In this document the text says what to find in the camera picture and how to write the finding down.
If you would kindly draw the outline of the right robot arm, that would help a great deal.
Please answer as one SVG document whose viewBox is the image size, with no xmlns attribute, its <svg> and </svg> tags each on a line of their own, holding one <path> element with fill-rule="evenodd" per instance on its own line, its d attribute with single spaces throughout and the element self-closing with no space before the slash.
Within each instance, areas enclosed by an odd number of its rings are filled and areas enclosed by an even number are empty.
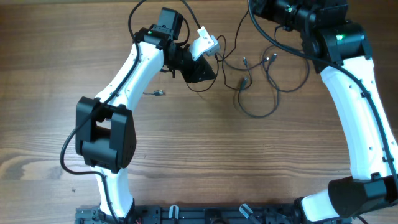
<svg viewBox="0 0 398 224">
<path fill-rule="evenodd" d="M 377 91 L 369 39 L 346 18 L 346 1 L 249 1 L 253 22 L 264 18 L 296 30 L 302 49 L 333 98 L 349 149 L 351 175 L 295 201 L 300 223 L 357 217 L 397 204 L 397 143 Z"/>
</svg>

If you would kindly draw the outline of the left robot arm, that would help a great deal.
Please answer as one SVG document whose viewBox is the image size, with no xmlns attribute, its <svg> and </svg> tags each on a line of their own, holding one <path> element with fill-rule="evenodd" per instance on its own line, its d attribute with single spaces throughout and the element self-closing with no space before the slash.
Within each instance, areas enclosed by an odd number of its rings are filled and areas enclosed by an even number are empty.
<svg viewBox="0 0 398 224">
<path fill-rule="evenodd" d="M 102 222 L 125 222 L 134 212 L 126 167 L 137 144 L 133 112 L 150 81 L 163 67 L 179 71 L 187 83 L 216 77 L 205 57 L 219 51 L 217 39 L 200 27 L 193 44 L 179 43 L 183 20 L 177 11 L 162 8 L 156 24 L 133 35 L 131 52 L 111 83 L 76 106 L 75 149 L 97 175 Z"/>
</svg>

